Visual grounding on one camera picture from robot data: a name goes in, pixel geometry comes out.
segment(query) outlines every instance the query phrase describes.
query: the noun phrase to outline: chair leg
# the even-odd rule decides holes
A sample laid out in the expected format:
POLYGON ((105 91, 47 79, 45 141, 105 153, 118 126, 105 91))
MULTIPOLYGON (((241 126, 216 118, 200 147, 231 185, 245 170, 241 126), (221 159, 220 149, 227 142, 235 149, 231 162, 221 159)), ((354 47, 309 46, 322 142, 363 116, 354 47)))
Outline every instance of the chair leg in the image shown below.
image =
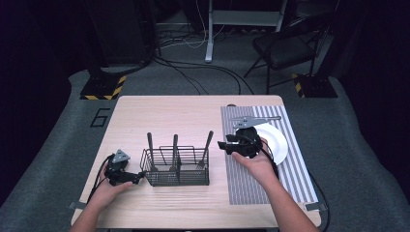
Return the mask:
POLYGON ((261 56, 259 56, 259 58, 255 61, 255 63, 253 63, 252 67, 250 67, 250 69, 247 71, 247 73, 245 73, 244 78, 247 77, 247 75, 250 73, 250 71, 252 71, 253 69, 255 69, 256 65, 259 63, 259 61, 262 59, 261 56))
POLYGON ((311 77, 313 75, 314 60, 314 58, 311 60, 310 69, 308 71, 308 77, 311 77))
POLYGON ((268 66, 268 70, 266 71, 266 95, 269 95, 269 85, 271 84, 271 68, 268 66))

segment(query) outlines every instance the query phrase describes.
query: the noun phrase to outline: white plate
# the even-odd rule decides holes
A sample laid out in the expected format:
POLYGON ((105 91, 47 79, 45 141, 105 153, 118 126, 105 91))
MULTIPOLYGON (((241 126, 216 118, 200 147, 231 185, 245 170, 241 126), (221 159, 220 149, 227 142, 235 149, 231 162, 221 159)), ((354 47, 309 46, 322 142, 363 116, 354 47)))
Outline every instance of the white plate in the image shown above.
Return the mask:
POLYGON ((266 123, 254 126, 257 130, 257 134, 260 137, 268 140, 268 145, 274 156, 274 161, 277 165, 284 161, 287 156, 289 147, 287 145, 286 138, 283 133, 281 133, 274 126, 266 123))

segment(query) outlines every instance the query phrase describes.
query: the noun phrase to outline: black cable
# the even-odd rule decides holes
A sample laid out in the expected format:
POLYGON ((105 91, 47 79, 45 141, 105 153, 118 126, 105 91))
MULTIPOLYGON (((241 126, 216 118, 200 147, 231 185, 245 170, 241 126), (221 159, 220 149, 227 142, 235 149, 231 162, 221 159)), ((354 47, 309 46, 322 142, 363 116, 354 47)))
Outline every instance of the black cable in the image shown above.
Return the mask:
MULTIPOLYGON (((88 12, 90 13, 90 10, 89 10, 89 9, 90 9, 90 6, 88 5, 88 2, 86 2, 85 4, 83 3, 83 6, 84 6, 84 7, 88 10, 88 12)), ((99 33, 100 37, 101 37, 102 40, 105 42, 106 46, 110 49, 110 51, 111 51, 112 53, 115 53, 115 52, 113 52, 113 50, 111 49, 111 47, 107 44, 107 42, 106 42, 105 38, 103 37, 103 35, 101 34, 100 30, 97 28, 97 23, 96 23, 95 19, 93 18, 93 16, 92 16, 91 14, 89 14, 89 16, 90 16, 91 20, 93 21, 93 23, 94 23, 94 25, 95 25, 95 27, 96 27, 97 33, 99 33)), ((172 32, 171 32, 170 30, 165 31, 165 35, 166 35, 166 33, 168 33, 168 32, 170 32, 170 33, 171 33, 170 35, 172 36, 172 32)), ((187 35, 183 35, 183 36, 180 36, 180 37, 178 37, 178 38, 171 38, 170 41, 171 41, 171 44, 172 44, 173 41, 175 41, 175 40, 186 40, 186 39, 189 40, 189 39, 191 39, 191 38, 194 38, 193 35, 194 35, 193 33, 189 32, 189 33, 187 33, 187 35)), ((154 56, 154 49, 153 49, 153 51, 152 51, 152 54, 150 54, 150 57, 153 57, 153 56, 154 56)), ((199 95, 200 95, 200 92, 199 92, 198 88, 192 83, 193 81, 196 82, 196 83, 202 88, 202 90, 204 90, 205 93, 207 93, 207 94, 209 95, 209 93, 205 90, 205 88, 203 88, 203 86, 202 86, 198 81, 196 81, 195 79, 192 79, 192 78, 188 77, 188 76, 185 75, 183 72, 181 72, 180 70, 178 70, 178 68, 181 68, 181 67, 172 66, 172 65, 170 64, 170 62, 168 62, 168 61, 166 61, 166 60, 164 60, 164 59, 162 59, 162 60, 168 64, 168 67, 172 67, 173 69, 175 69, 176 71, 178 71, 178 72, 196 89, 196 91, 198 92, 199 95)), ((141 67, 137 67, 137 68, 134 68, 134 69, 126 70, 126 71, 123 71, 123 72, 103 72, 103 71, 102 71, 102 73, 104 73, 104 74, 106 74, 106 75, 108 75, 108 76, 126 75, 126 74, 129 74, 129 73, 134 73, 134 72, 136 72, 136 71, 139 71, 139 70, 143 69, 146 65, 147 65, 147 64, 143 64, 143 66, 141 66, 141 67)))
POLYGON ((327 231, 329 228, 329 225, 331 223, 331 208, 329 207, 329 202, 328 199, 326 198, 325 193, 323 192, 322 188, 319 186, 319 184, 317 184, 316 179, 314 179, 313 175, 310 173, 310 171, 307 171, 308 175, 310 176, 311 180, 313 180, 314 184, 317 186, 317 188, 320 191, 320 194, 323 197, 323 200, 325 201, 325 206, 327 208, 327 215, 328 215, 328 219, 326 220, 326 224, 325 227, 323 228, 323 232, 327 231))
POLYGON ((147 65, 148 65, 147 62, 143 62, 141 64, 141 66, 139 66, 139 67, 135 67, 135 68, 132 68, 132 69, 129 69, 129 70, 121 71, 121 72, 104 72, 104 71, 102 71, 102 72, 107 74, 108 76, 119 76, 119 75, 124 76, 124 75, 127 75, 127 74, 131 74, 131 73, 135 73, 137 71, 140 71, 140 70, 144 69, 147 65))
POLYGON ((241 79, 247 85, 250 92, 254 95, 253 91, 251 90, 251 88, 247 84, 247 82, 241 76, 239 76, 237 73, 231 71, 230 69, 220 67, 220 66, 215 66, 215 65, 204 65, 204 64, 195 64, 195 63, 188 63, 188 62, 170 61, 170 60, 165 60, 161 57, 156 57, 156 58, 162 60, 163 62, 193 66, 193 67, 184 67, 184 66, 175 66, 175 65, 173 65, 173 67, 176 67, 176 68, 179 68, 179 69, 212 69, 212 70, 218 70, 218 71, 227 73, 231 77, 233 77, 235 79, 236 83, 238 84, 238 89, 239 89, 238 95, 241 95, 241 84, 239 83, 238 78, 241 79))
MULTIPOLYGON (((186 35, 173 37, 172 34, 174 32, 175 33, 177 33, 177 32, 181 33, 181 31, 177 31, 177 30, 161 30, 161 31, 159 31, 159 38, 161 40, 170 39, 171 41, 184 40, 184 39, 189 40, 189 39, 193 39, 193 38, 203 39, 203 36, 198 35, 195 32, 190 32, 190 31, 188 31, 186 35)), ((242 34, 242 35, 229 35, 228 36, 226 32, 221 32, 221 33, 218 33, 217 35, 214 36, 214 41, 215 42, 222 42, 222 41, 225 41, 226 39, 230 39, 230 38, 238 38, 238 37, 251 36, 251 35, 252 35, 252 33, 249 32, 249 33, 242 34)))
POLYGON ((278 166, 275 163, 271 147, 269 147, 268 143, 263 141, 262 139, 261 139, 261 141, 268 147, 269 152, 271 153, 271 155, 269 155, 268 152, 266 152, 263 148, 261 150, 266 155, 266 157, 271 161, 272 168, 274 168, 274 172, 277 175, 277 177, 279 178, 278 166))
POLYGON ((160 64, 160 65, 164 65, 164 66, 167 66, 167 67, 171 67, 172 69, 176 70, 178 73, 180 73, 180 74, 193 86, 193 88, 196 89, 196 92, 198 92, 199 95, 201 95, 201 93, 200 93, 200 91, 198 90, 198 88, 192 83, 193 81, 196 82, 196 83, 201 87, 201 89, 202 89, 203 91, 205 91, 205 93, 206 93, 207 95, 209 95, 209 93, 205 90, 205 88, 204 88, 197 80, 195 80, 195 79, 193 79, 193 78, 187 76, 185 73, 183 73, 182 71, 178 70, 177 67, 171 65, 169 62, 165 61, 166 64, 167 64, 167 65, 165 65, 165 64, 163 64, 163 63, 157 61, 155 58, 153 59, 153 61, 156 62, 156 63, 158 63, 158 64, 160 64))
POLYGON ((103 181, 103 180, 102 180, 102 181, 99 182, 99 178, 100 178, 100 174, 102 173, 102 170, 103 170, 103 167, 104 167, 105 163, 106 163, 108 160, 110 160, 112 157, 114 157, 114 156, 115 156, 115 155, 112 154, 111 156, 108 156, 107 158, 105 158, 105 160, 102 162, 102 165, 100 166, 99 172, 97 173, 97 177, 96 177, 96 180, 95 180, 95 182, 94 182, 93 188, 91 188, 90 195, 88 196, 87 204, 88 204, 88 202, 90 201, 91 197, 93 197, 94 192, 96 191, 97 187, 98 187, 98 186, 100 185, 100 183, 103 181))
POLYGON ((165 34, 165 36, 160 38, 162 40, 160 41, 160 48, 172 45, 175 41, 185 41, 187 43, 188 40, 197 38, 193 33, 190 33, 190 32, 188 32, 186 35, 181 35, 181 36, 173 36, 173 32, 178 32, 178 31, 164 30, 164 31, 159 32, 159 33, 166 33, 166 34, 169 33, 169 35, 165 34))

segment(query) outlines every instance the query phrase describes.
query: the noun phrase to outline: dark background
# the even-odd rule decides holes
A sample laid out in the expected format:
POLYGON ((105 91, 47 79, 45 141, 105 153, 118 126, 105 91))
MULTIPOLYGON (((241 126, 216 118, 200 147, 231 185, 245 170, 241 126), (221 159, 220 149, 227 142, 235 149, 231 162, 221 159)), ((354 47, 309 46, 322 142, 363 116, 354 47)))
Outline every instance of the dark background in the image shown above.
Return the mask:
MULTIPOLYGON (((183 9, 184 2, 179 1, 183 9)), ((333 28, 335 39, 356 28, 360 20, 363 29, 352 62, 339 72, 339 80, 366 141, 410 200, 409 4, 404 0, 342 2, 340 15, 359 11, 362 17, 352 22, 341 16, 333 28)), ((81 0, 2 2, 0 23, 3 204, 64 109, 71 93, 68 77, 86 69, 79 47, 99 66, 108 63, 81 0)), ((335 44, 328 59, 343 57, 340 50, 347 46, 353 45, 347 40, 335 44)))

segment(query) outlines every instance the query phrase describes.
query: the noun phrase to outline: fork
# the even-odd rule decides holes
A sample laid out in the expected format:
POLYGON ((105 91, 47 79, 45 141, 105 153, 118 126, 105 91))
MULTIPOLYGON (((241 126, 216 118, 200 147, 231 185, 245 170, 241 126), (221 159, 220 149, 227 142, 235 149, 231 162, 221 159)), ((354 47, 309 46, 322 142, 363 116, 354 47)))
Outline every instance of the fork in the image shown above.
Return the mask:
POLYGON ((174 134, 174 143, 173 143, 173 150, 172 150, 172 165, 169 167, 169 176, 168 181, 171 183, 177 182, 177 168, 175 164, 176 156, 177 156, 177 143, 178 143, 178 134, 174 134))
POLYGON ((155 166, 155 163, 154 163, 153 135, 150 132, 148 132, 147 138, 148 138, 148 146, 150 148, 150 155, 151 155, 151 169, 149 171, 154 176, 152 178, 152 182, 154 185, 156 185, 158 182, 158 168, 155 166))
POLYGON ((204 148, 204 154, 202 155, 202 160, 200 160, 198 162, 198 164, 196 166, 196 170, 202 170, 205 167, 205 161, 204 161, 205 160, 205 155, 208 152, 208 147, 209 147, 209 144, 211 143, 211 139, 212 139, 213 135, 214 135, 214 132, 210 130, 209 134, 208 134, 208 139, 206 140, 206 145, 205 145, 205 148, 204 148))

